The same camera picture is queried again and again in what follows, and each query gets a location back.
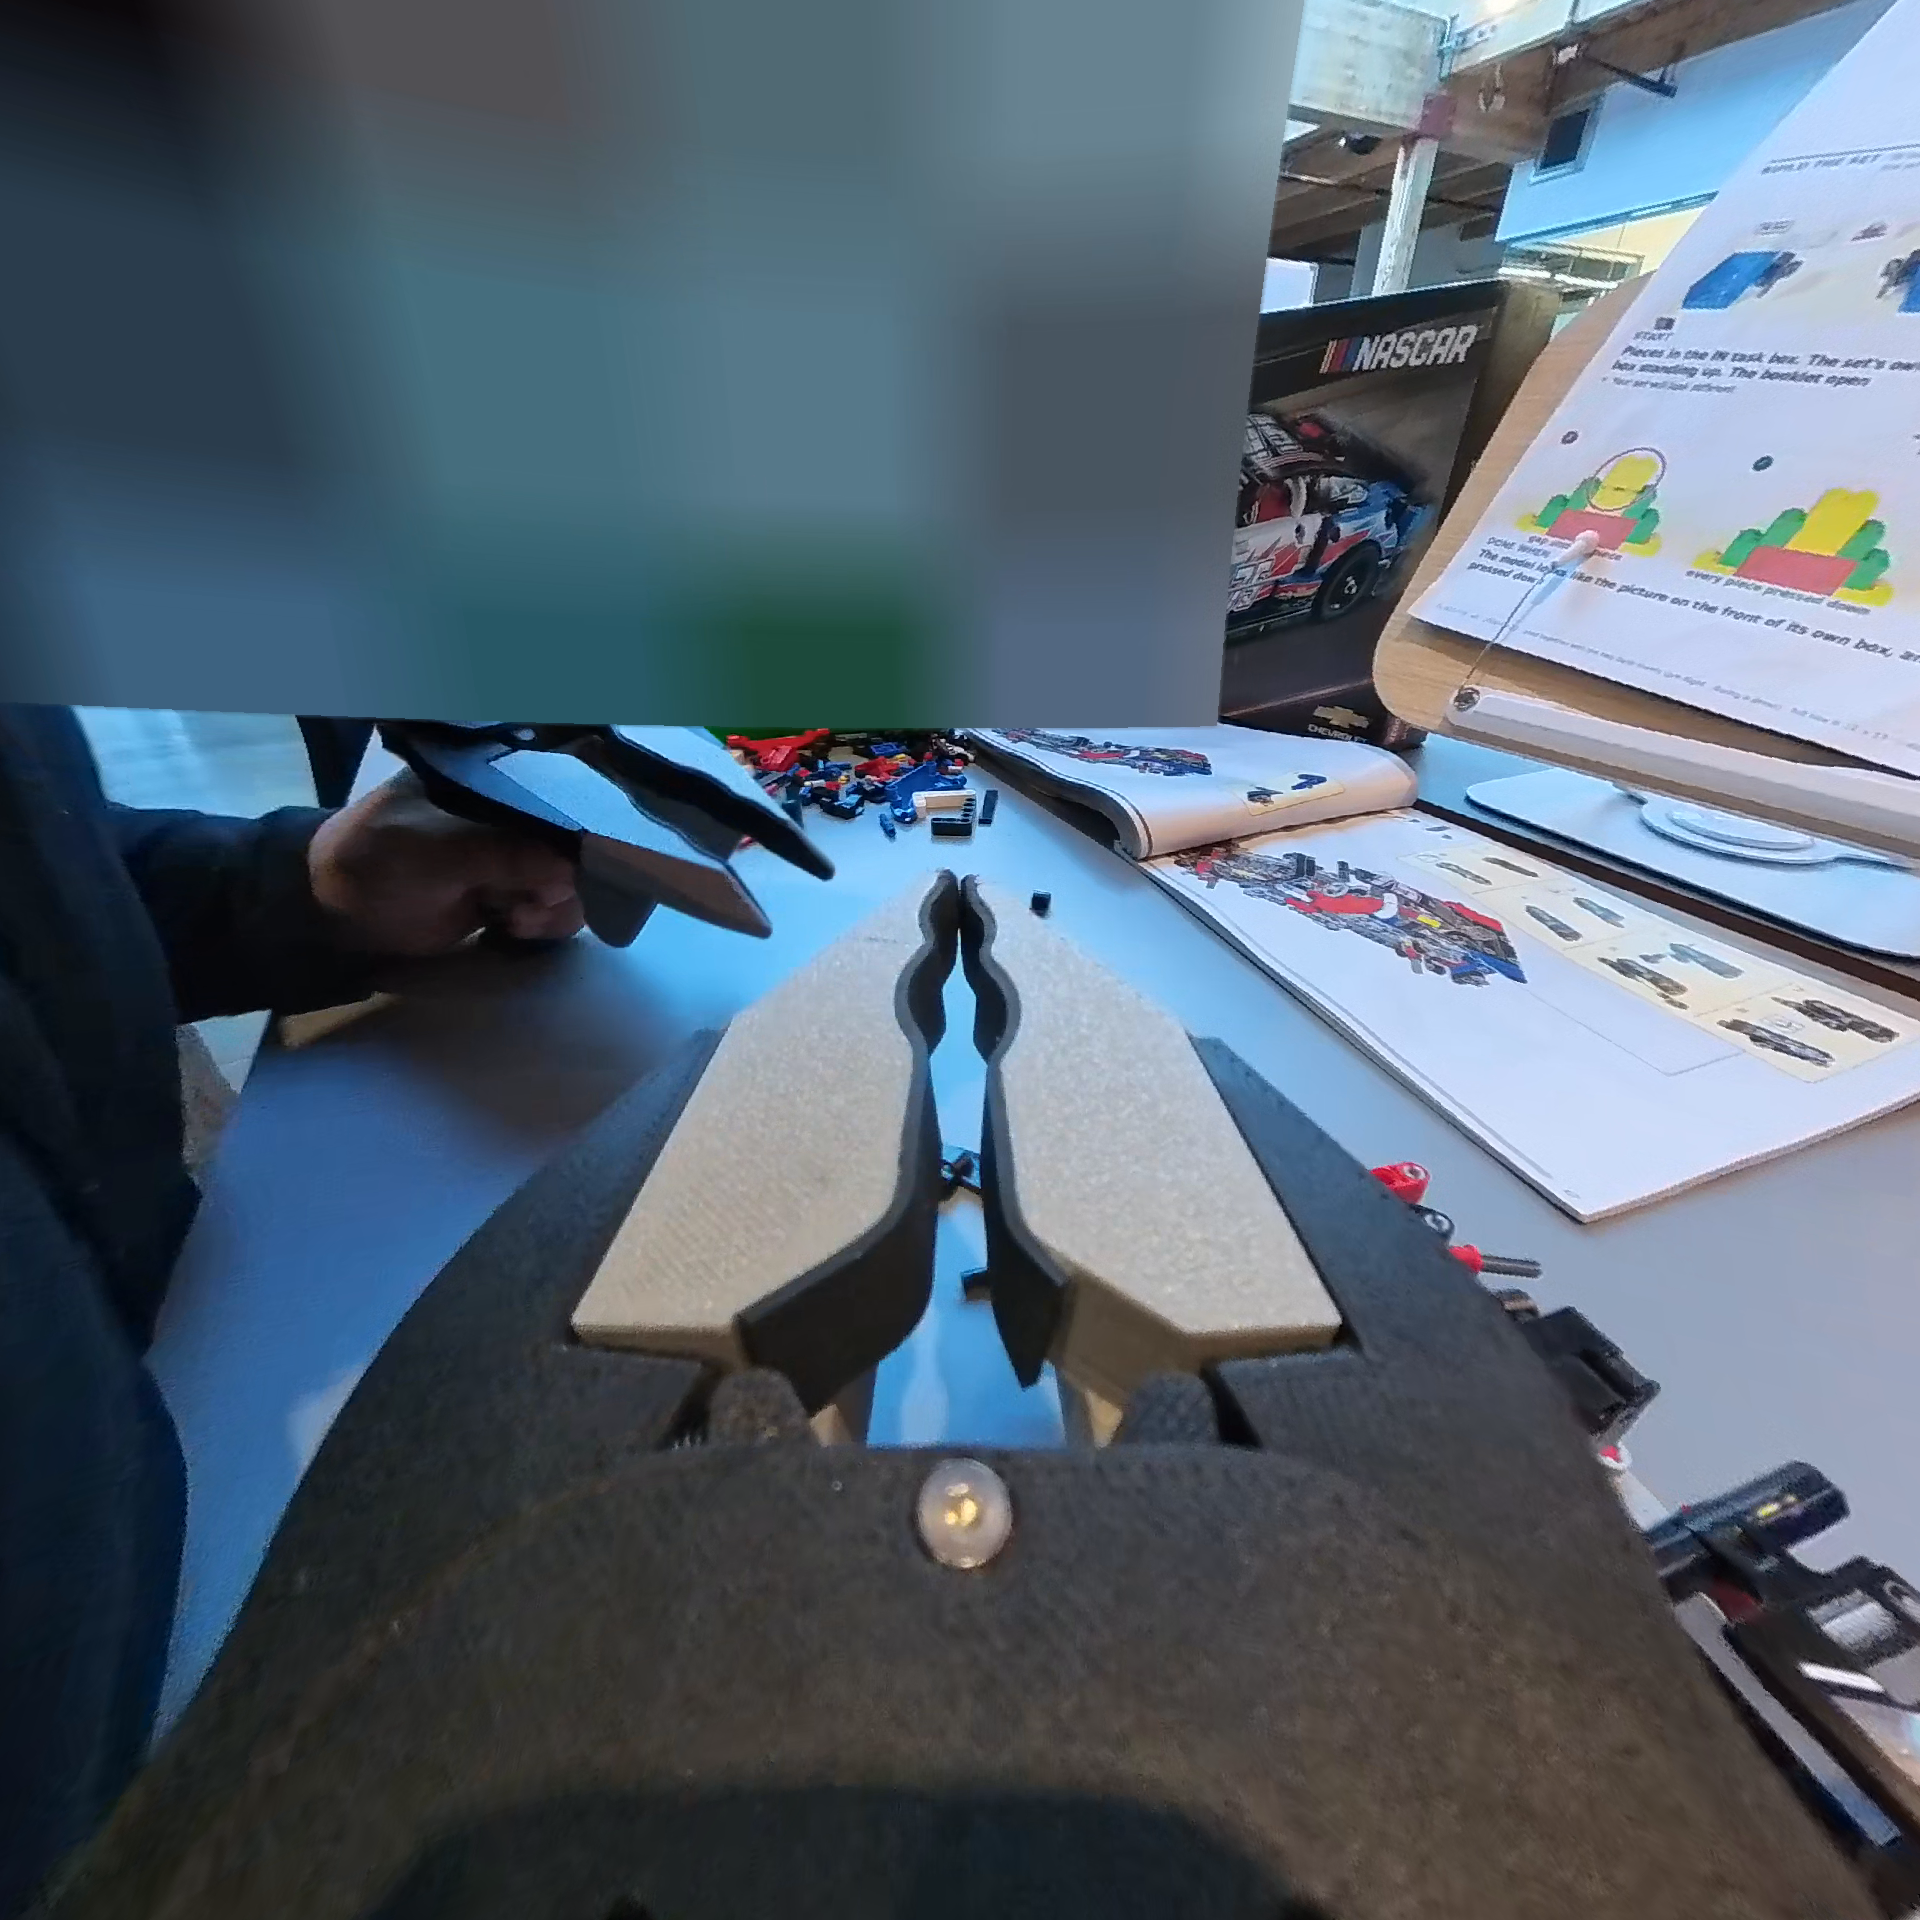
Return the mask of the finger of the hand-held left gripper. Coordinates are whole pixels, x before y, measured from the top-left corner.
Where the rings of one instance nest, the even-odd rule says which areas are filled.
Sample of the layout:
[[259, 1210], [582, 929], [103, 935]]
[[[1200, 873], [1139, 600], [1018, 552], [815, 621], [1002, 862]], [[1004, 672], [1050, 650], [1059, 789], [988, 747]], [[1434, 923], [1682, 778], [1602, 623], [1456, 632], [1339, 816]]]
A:
[[831, 858], [698, 726], [486, 723], [494, 766], [565, 810], [592, 858], [650, 882], [732, 880], [752, 843], [830, 880]]
[[579, 898], [582, 923], [606, 945], [630, 945], [658, 907], [744, 937], [773, 931], [758, 901], [732, 866], [675, 834], [667, 847], [580, 831]]

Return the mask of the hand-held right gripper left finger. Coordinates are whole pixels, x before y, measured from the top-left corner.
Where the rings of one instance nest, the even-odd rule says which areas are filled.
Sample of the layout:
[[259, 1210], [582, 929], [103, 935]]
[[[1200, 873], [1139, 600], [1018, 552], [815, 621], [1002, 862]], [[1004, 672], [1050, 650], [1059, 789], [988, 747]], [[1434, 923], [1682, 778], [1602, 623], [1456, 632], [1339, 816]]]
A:
[[960, 902], [911, 878], [728, 1021], [571, 1312], [586, 1345], [871, 1410], [930, 1295]]

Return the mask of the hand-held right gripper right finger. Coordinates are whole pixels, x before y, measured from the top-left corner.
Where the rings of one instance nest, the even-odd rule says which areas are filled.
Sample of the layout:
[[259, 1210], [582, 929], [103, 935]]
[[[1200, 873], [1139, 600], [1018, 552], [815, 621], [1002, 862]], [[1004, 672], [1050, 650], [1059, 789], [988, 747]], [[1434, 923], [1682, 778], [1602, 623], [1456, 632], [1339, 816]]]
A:
[[1152, 1375], [1330, 1351], [1342, 1312], [1186, 1026], [980, 878], [960, 951], [995, 1320], [1067, 1432], [1109, 1445]]

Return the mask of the pile of toy bricks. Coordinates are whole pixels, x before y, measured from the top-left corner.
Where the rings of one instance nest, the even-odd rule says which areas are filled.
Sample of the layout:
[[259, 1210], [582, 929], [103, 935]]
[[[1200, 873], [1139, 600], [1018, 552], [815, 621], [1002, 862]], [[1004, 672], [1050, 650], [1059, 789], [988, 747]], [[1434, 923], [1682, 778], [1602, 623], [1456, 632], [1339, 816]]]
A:
[[792, 825], [819, 814], [837, 822], [875, 817], [896, 838], [923, 825], [936, 838], [967, 838], [999, 810], [999, 789], [971, 775], [971, 753], [940, 728], [807, 726], [725, 733], [725, 749]]

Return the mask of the person's left forearm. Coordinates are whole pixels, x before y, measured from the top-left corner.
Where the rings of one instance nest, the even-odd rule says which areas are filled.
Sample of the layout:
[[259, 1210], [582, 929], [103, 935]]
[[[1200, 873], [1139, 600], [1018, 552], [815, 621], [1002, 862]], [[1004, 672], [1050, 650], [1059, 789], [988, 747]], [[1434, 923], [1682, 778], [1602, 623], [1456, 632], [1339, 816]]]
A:
[[236, 817], [109, 799], [103, 819], [157, 939], [180, 1023], [300, 1017], [375, 993], [376, 961], [324, 910], [308, 871], [330, 809]]

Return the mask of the grey desk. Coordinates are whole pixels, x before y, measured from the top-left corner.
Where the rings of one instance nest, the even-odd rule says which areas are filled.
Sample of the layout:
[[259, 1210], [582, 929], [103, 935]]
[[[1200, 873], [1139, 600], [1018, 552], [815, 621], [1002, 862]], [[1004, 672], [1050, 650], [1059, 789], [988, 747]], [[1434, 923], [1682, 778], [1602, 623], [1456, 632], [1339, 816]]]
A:
[[[204, 1171], [151, 1368], [187, 1465], [159, 1725], [223, 1641], [283, 1506], [379, 1344], [534, 1167], [933, 862], [822, 822], [837, 875], [743, 858], [773, 935], [660, 913], [632, 949], [471, 955], [292, 1050], [256, 1053]], [[1630, 1438], [1648, 1498], [1804, 1458], [1852, 1520], [1812, 1545], [1916, 1576], [1916, 1113], [1591, 1227], [1556, 1214], [1334, 1027], [1037, 801], [1011, 792], [965, 873], [1052, 894], [1052, 923], [1221, 1037], [1362, 1160], [1420, 1160], [1464, 1240], [1542, 1262], [1661, 1395]]]

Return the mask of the person's left hand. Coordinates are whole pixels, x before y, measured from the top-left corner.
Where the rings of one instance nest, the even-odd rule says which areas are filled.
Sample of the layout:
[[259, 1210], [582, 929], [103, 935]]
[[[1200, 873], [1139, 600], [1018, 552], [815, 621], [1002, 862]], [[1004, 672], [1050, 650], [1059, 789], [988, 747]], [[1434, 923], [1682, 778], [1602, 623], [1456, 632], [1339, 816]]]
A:
[[579, 871], [528, 826], [472, 822], [397, 771], [330, 814], [307, 847], [310, 894], [372, 957], [431, 957], [501, 931], [559, 944], [586, 929]]

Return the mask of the open instruction booklet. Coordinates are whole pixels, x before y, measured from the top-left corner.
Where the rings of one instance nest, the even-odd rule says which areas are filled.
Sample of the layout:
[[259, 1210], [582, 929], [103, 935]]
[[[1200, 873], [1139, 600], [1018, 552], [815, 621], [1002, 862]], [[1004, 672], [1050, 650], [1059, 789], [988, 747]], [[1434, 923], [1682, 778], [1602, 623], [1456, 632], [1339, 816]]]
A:
[[1911, 1001], [1415, 806], [1403, 757], [1247, 726], [967, 728], [1533, 1191], [1602, 1221], [1916, 1104]]

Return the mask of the partly built toy car model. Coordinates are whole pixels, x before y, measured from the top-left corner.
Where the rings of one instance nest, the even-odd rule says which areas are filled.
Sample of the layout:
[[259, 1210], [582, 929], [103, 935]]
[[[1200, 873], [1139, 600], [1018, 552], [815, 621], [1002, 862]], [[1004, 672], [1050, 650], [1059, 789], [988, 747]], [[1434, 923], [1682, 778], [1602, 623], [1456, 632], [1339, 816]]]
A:
[[1916, 1584], [1868, 1555], [1811, 1565], [1804, 1547], [1852, 1507], [1806, 1459], [1666, 1511], [1630, 1494], [1626, 1434], [1659, 1385], [1581, 1312], [1541, 1310], [1524, 1290], [1542, 1272], [1535, 1262], [1456, 1238], [1426, 1202], [1424, 1165], [1389, 1160], [1374, 1177], [1500, 1301], [1563, 1386], [1668, 1605], [1766, 1760], [1861, 1866], [1893, 1883], [1893, 1907], [1916, 1907]]

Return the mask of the person's dark clothing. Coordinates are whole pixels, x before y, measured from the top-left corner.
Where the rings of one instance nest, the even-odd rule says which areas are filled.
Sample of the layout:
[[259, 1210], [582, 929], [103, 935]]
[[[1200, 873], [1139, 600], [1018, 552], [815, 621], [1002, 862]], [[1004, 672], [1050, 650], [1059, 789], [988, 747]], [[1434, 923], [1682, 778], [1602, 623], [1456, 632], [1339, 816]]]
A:
[[154, 926], [69, 709], [3, 713], [3, 1901], [140, 1766], [184, 1465], [147, 1366], [202, 1191]]

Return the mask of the toy race car set box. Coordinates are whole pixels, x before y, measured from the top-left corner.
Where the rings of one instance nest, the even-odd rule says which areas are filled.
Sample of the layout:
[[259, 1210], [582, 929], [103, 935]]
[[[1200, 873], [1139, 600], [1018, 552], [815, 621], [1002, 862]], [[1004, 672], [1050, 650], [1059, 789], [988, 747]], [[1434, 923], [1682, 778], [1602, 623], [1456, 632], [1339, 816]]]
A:
[[1382, 749], [1416, 738], [1375, 690], [1375, 647], [1469, 459], [1507, 305], [1509, 288], [1482, 278], [1262, 313], [1222, 722]]

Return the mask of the printed instruction sheet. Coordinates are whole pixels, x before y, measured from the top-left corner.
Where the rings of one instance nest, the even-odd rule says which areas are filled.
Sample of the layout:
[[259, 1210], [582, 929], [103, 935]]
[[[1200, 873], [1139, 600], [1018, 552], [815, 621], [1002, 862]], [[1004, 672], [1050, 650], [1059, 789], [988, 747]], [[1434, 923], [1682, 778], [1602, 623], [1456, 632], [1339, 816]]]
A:
[[1608, 327], [1416, 617], [1916, 775], [1916, 85], [1890, 3]]

